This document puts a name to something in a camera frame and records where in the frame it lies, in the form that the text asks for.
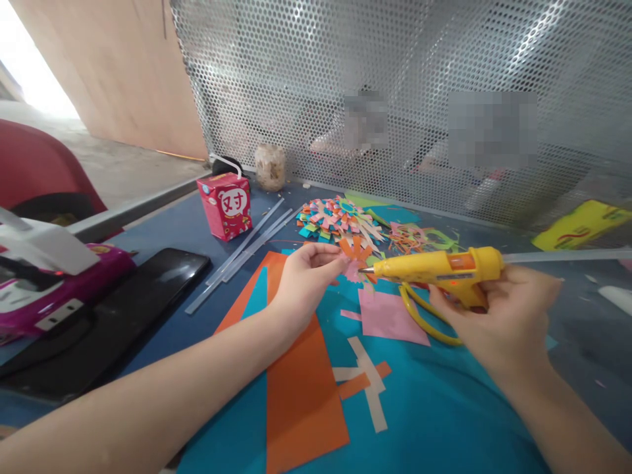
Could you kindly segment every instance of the blue table surface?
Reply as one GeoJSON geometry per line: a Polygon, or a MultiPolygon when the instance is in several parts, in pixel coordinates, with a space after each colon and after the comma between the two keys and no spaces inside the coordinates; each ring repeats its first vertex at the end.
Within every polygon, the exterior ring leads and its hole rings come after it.
{"type": "MultiPolygon", "coordinates": [[[[315,186],[304,189],[301,184],[287,184],[282,193],[285,202],[277,215],[284,209],[297,209],[311,199],[332,198],[336,194],[315,186]]],[[[252,215],[257,224],[279,196],[256,187],[251,196],[252,215]]],[[[422,227],[435,227],[447,234],[458,232],[463,247],[494,246],[502,253],[537,251],[529,238],[519,232],[432,213],[420,212],[419,215],[422,227]]],[[[173,247],[208,255],[216,269],[244,238],[240,236],[231,242],[222,242],[213,237],[201,200],[194,195],[116,236],[111,243],[128,251],[138,251],[134,258],[137,264],[165,247],[173,247]]],[[[191,317],[184,309],[205,288],[207,276],[202,278],[120,377],[211,336],[265,254],[296,248],[302,241],[298,227],[291,221],[241,268],[229,284],[216,289],[191,317]]],[[[550,312],[549,335],[558,342],[550,351],[555,368],[613,435],[632,451],[632,344],[629,343],[632,318],[597,292],[606,285],[632,289],[630,273],[615,261],[535,263],[530,266],[565,280],[550,312]],[[598,284],[585,275],[597,279],[598,284]]],[[[54,408],[39,400],[0,392],[0,425],[23,427],[54,408]]]]}

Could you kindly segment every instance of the perforated metal sheet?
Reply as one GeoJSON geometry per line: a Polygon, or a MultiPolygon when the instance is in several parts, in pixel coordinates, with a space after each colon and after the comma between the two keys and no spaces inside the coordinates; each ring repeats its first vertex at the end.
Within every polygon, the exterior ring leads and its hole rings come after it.
{"type": "Polygon", "coordinates": [[[171,5],[210,151],[252,166],[282,145],[299,178],[531,230],[587,198],[632,202],[627,1],[171,5]],[[344,153],[344,96],[362,90],[388,105],[388,144],[344,153]],[[444,153],[450,91],[537,93],[538,165],[487,188],[493,169],[422,165],[444,153]]]}

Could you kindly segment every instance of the juice box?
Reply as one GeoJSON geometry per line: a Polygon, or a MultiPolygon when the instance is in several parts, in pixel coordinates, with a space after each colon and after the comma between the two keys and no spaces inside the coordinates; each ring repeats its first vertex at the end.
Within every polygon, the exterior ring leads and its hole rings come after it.
{"type": "Polygon", "coordinates": [[[228,172],[197,180],[211,233],[225,242],[252,228],[250,185],[228,172]]]}

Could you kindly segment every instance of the plywood board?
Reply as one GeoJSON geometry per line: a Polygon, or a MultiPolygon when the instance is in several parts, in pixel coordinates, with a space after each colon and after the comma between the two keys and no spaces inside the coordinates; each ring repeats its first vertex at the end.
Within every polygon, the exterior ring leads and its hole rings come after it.
{"type": "Polygon", "coordinates": [[[91,134],[207,157],[168,0],[10,1],[91,134]]]}

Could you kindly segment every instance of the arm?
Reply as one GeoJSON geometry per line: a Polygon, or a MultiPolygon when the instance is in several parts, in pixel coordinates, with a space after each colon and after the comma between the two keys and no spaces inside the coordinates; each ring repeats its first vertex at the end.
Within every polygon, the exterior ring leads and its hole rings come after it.
{"type": "Polygon", "coordinates": [[[431,288],[431,303],[506,395],[553,472],[632,472],[632,456],[549,362],[546,310],[560,286],[551,276],[508,266],[483,288],[486,315],[456,308],[437,288],[431,288]]]}
{"type": "Polygon", "coordinates": [[[328,283],[346,268],[339,251],[324,244],[303,247],[288,258],[278,296],[262,312],[98,388],[5,439],[0,472],[156,474],[289,349],[309,324],[328,283]]]}

